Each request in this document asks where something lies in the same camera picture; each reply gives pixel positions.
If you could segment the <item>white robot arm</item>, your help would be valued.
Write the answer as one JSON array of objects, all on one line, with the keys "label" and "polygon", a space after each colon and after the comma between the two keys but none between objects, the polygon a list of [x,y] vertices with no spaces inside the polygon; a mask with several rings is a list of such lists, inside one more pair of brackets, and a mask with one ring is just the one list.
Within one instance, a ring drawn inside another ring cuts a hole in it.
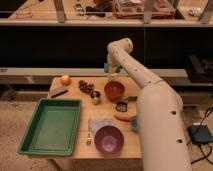
[{"label": "white robot arm", "polygon": [[134,59],[129,38],[107,45],[108,73],[121,66],[140,88],[136,102],[143,171],[193,171],[184,135],[180,95]]}]

